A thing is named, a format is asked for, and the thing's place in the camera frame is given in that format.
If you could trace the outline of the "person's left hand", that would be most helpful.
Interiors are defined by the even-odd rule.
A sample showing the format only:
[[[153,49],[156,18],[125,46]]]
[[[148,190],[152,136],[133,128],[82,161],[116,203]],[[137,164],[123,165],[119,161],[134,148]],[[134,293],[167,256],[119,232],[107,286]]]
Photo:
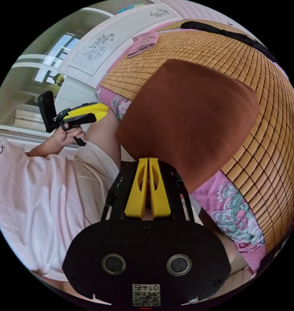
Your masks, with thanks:
[[[52,135],[52,141],[57,147],[66,147],[75,142],[75,138],[83,139],[85,131],[81,126],[69,129],[69,124],[64,124],[64,129],[59,126]]]

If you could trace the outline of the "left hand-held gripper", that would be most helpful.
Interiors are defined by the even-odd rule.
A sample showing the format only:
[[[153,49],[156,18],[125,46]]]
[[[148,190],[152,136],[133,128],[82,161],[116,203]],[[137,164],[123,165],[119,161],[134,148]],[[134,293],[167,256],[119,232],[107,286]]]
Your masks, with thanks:
[[[56,113],[52,109],[52,144],[54,147],[65,147],[74,142],[78,146],[85,146],[83,141],[85,132],[81,125],[94,123],[107,115],[108,106],[102,103],[85,103],[73,109],[66,108]]]

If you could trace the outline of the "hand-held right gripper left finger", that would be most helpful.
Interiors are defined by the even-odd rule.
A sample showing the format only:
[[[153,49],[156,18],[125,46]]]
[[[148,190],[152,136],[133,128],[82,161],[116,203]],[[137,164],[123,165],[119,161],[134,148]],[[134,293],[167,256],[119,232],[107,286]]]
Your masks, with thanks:
[[[148,181],[148,158],[141,158],[130,190],[125,208],[126,217],[143,217],[145,213]]]

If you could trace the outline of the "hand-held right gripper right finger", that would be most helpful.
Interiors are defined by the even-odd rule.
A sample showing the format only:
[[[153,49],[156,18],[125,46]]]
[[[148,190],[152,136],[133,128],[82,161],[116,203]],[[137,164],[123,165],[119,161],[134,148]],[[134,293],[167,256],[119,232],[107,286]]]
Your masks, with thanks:
[[[153,218],[169,217],[171,209],[157,158],[149,158],[149,179]]]

